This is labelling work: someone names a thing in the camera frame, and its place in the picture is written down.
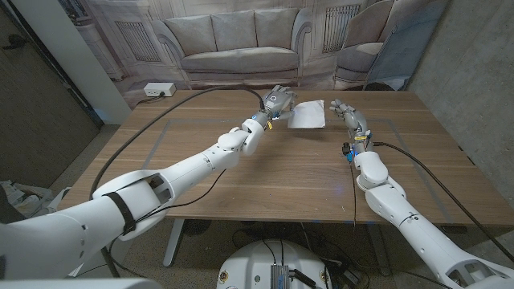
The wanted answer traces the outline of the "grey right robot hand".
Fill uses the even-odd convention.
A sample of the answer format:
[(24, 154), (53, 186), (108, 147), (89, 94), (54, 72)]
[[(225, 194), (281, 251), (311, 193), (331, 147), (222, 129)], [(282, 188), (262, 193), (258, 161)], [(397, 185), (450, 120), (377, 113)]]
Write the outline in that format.
[(351, 138), (362, 141), (367, 138), (369, 135), (367, 121), (360, 111), (339, 99), (333, 100), (329, 109), (345, 122)]

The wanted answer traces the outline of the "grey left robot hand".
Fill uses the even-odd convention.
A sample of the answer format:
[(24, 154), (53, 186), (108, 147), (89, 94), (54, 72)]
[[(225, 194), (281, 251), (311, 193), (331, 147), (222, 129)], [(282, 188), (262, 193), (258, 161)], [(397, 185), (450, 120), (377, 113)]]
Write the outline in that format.
[(294, 114), (296, 99), (297, 94), (290, 87), (276, 85), (263, 98), (264, 112), (269, 120), (286, 120)]

